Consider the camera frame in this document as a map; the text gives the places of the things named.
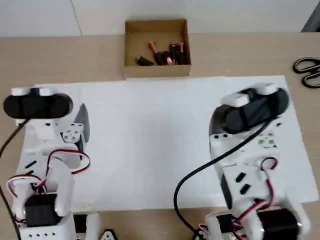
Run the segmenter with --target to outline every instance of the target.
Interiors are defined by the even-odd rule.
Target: scissors
[[[305,68],[299,68],[300,63],[304,62],[310,62],[313,63],[313,65],[305,67]],[[315,57],[303,57],[297,60],[293,64],[293,71],[297,74],[305,74],[310,73],[309,75],[306,75],[302,78],[302,84],[310,89],[318,89],[320,88],[320,84],[312,84],[310,83],[311,79],[315,79],[317,77],[320,77],[320,59]]]

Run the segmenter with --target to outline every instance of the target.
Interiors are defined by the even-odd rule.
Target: wooden table
[[[192,77],[285,75],[303,140],[320,184],[320,90],[301,85],[292,72],[298,57],[320,57],[317,33],[227,33],[190,36]],[[36,83],[71,83],[124,80],[124,36],[59,38],[0,38],[0,100],[10,88]],[[0,142],[13,131],[14,121],[0,111]],[[19,161],[23,133],[9,145],[1,159],[2,186]],[[320,236],[320,204],[305,204],[313,227],[309,240]],[[194,224],[212,209],[183,210]],[[103,212],[102,224],[114,229],[120,240],[189,240],[192,234],[173,210]],[[7,210],[0,201],[0,240],[14,240]]]

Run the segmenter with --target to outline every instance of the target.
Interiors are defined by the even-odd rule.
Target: cardboard box
[[[157,65],[149,41],[156,42],[158,51],[168,51],[172,41],[185,44],[187,65]],[[191,59],[186,19],[127,20],[125,22],[124,71],[126,78],[185,77],[190,75]],[[139,66],[136,57],[154,62],[154,66]]]

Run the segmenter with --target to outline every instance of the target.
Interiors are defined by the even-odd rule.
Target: robotic arm
[[[221,102],[210,123],[211,159],[254,137],[214,165],[229,211],[207,215],[199,233],[207,240],[301,239],[310,220],[277,171],[277,128],[288,94],[275,84],[258,84]]]
[[[99,215],[71,212],[73,175],[90,166],[84,153],[90,136],[86,106],[82,104],[74,121],[66,123],[63,117],[73,110],[69,96],[47,88],[14,88],[3,107],[17,125],[29,120],[29,139],[16,175],[7,182],[21,239],[69,240],[81,233],[86,240],[97,240]]]

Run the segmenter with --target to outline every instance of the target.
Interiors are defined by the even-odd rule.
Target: cable
[[[24,126],[30,121],[30,119],[26,119],[23,121],[23,123],[19,124],[19,126],[13,131],[13,133],[11,133],[11,135],[7,138],[7,140],[4,142],[4,144],[2,145],[2,147],[0,148],[0,158],[2,157],[2,154],[4,153],[6,147],[9,145],[9,143],[12,141],[12,139],[14,139],[14,137],[21,131],[21,129],[24,128]],[[21,235],[20,235],[20,231],[19,231],[19,227],[18,225],[16,224],[16,218],[13,214],[13,212],[11,211],[11,208],[9,206],[9,203],[6,199],[6,196],[0,186],[0,195],[1,195],[1,198],[5,204],[5,207],[9,213],[9,216],[10,216],[10,219],[12,221],[12,224],[14,226],[14,230],[15,230],[15,233],[16,233],[16,238],[18,240],[21,240]]]
[[[14,175],[12,177],[9,178],[9,180],[6,182],[6,188],[8,190],[9,193],[11,193],[12,197],[17,198],[17,194],[15,193],[15,191],[13,190],[13,187],[11,186],[11,183],[16,181],[16,180],[20,180],[20,181],[25,181],[28,182],[30,184],[38,184],[42,181],[42,179],[36,175],[32,175],[32,174],[18,174],[18,175]],[[42,185],[43,191],[44,193],[47,192],[47,187],[46,185]]]
[[[260,164],[260,170],[264,172],[264,174],[266,175],[266,184],[269,188],[269,192],[270,192],[270,201],[269,203],[267,203],[267,200],[263,199],[263,200],[259,200],[257,201],[255,204],[253,204],[251,207],[249,207],[246,211],[244,211],[237,219],[235,219],[235,221],[232,222],[232,225],[234,228],[243,228],[242,225],[241,225],[241,221],[243,219],[245,219],[245,217],[251,213],[252,211],[257,211],[259,209],[261,209],[263,206],[266,205],[265,208],[269,208],[271,207],[273,204],[274,204],[274,200],[275,200],[275,190],[272,186],[272,183],[270,181],[270,177],[266,171],[266,168],[264,168],[264,163],[267,161],[267,160],[273,160],[273,164],[271,165],[271,167],[269,169],[273,170],[275,169],[275,167],[278,165],[278,160],[273,157],[273,156],[268,156],[266,158],[264,158]],[[235,236],[235,238],[237,240],[243,240],[243,238],[239,235],[237,235],[236,233],[236,230],[233,229],[233,235]]]
[[[36,188],[41,188],[43,187],[45,184],[46,184],[46,181],[47,181],[47,176],[49,174],[49,165],[50,165],[50,162],[51,162],[51,159],[52,158],[57,158],[59,160],[61,160],[60,158],[58,157],[55,157],[54,154],[56,153],[65,153],[65,154],[71,154],[71,155],[79,155],[79,156],[82,156],[82,160],[83,159],[87,159],[87,164],[82,167],[82,168],[77,168],[75,169],[74,171],[71,172],[72,175],[76,175],[76,174],[79,174],[85,170],[87,170],[89,167],[90,167],[90,164],[91,164],[91,160],[90,160],[90,157],[82,152],[82,151],[78,151],[78,150],[71,150],[71,149],[56,149],[56,150],[53,150],[49,156],[48,156],[48,160],[47,160],[47,163],[46,163],[46,171],[45,171],[45,176],[44,176],[44,179],[42,179],[40,182],[38,182],[38,184],[35,186]]]
[[[173,205],[174,205],[174,210],[177,214],[177,216],[180,218],[180,220],[186,225],[195,235],[199,237],[200,240],[203,240],[203,237],[198,233],[198,231],[183,217],[183,215],[180,213],[179,207],[178,207],[178,193],[181,188],[181,186],[192,176],[196,175],[197,173],[201,172],[202,170],[216,164],[217,162],[221,161],[222,159],[228,157],[229,155],[233,154],[234,152],[238,151],[240,148],[242,148],[244,145],[248,144],[250,141],[252,141],[255,137],[257,137],[260,133],[262,133],[268,125],[271,123],[272,120],[269,120],[265,122],[262,127],[257,130],[255,133],[250,135],[247,139],[244,141],[240,142],[237,146],[231,148],[229,151],[225,152],[224,154],[216,157],[215,159],[207,162],[206,164],[198,167],[197,169],[193,170],[189,174],[187,174],[176,186],[174,195],[173,195]]]

